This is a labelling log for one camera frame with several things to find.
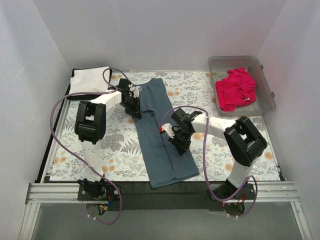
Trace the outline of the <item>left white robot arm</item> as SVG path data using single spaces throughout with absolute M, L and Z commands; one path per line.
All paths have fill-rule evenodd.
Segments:
M 95 200 L 101 200 L 108 194 L 102 178 L 101 142 L 107 130 L 107 112 L 116 105 L 123 106 L 125 113 L 133 118 L 142 117 L 139 88 L 125 78 L 121 78 L 118 85 L 106 94 L 92 100 L 82 100 L 78 105 L 74 131 L 88 167 L 84 179 L 78 180 L 78 183 Z

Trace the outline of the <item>blue-grey t shirt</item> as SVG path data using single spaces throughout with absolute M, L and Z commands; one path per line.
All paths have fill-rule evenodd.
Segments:
M 152 78 L 140 86 L 141 119 L 135 119 L 138 141 L 153 189 L 175 184 L 199 175 L 198 167 L 188 150 L 179 155 L 159 127 L 172 104 L 161 78 Z

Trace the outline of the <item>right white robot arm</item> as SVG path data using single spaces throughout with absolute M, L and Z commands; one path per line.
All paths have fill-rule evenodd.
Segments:
M 243 195 L 253 166 L 268 145 L 252 121 L 245 116 L 236 120 L 209 116 L 198 107 L 192 113 L 176 107 L 171 110 L 171 114 L 176 124 L 162 123 L 159 132 L 168 135 L 169 142 L 179 155 L 190 148 L 191 137 L 195 133 L 218 137 L 225 140 L 229 147 L 235 162 L 224 184 L 216 189 L 211 186 L 208 188 L 211 197 L 224 202 Z

